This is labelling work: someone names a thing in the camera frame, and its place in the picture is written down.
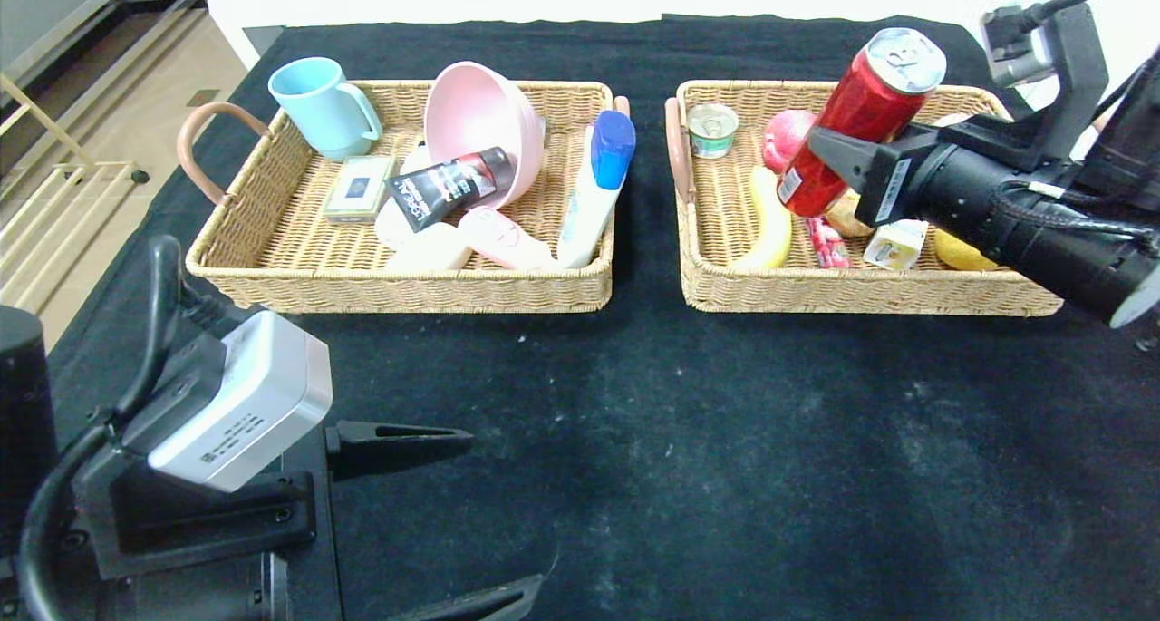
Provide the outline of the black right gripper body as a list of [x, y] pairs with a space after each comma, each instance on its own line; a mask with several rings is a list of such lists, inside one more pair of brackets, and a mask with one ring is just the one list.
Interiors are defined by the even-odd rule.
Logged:
[[862, 163], [856, 216], [869, 226], [928, 221], [966, 244], [1002, 244], [1006, 216], [996, 208], [996, 192], [1006, 165], [998, 149], [969, 132], [965, 122], [911, 124], [899, 139], [877, 143]]

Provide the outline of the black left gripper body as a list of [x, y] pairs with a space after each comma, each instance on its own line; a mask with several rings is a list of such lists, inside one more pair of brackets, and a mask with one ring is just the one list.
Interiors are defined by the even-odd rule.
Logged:
[[293, 559], [322, 537], [324, 462], [307, 439], [232, 493], [104, 448], [73, 484], [92, 620], [290, 620]]

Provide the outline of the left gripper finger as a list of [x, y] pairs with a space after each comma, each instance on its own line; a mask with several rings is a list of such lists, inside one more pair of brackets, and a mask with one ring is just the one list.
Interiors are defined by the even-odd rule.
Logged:
[[333, 481], [403, 472], [471, 452], [472, 432], [411, 424], [340, 420], [324, 428]]
[[546, 579], [535, 573], [500, 587], [478, 588], [399, 613], [389, 620], [523, 620], [529, 616]]

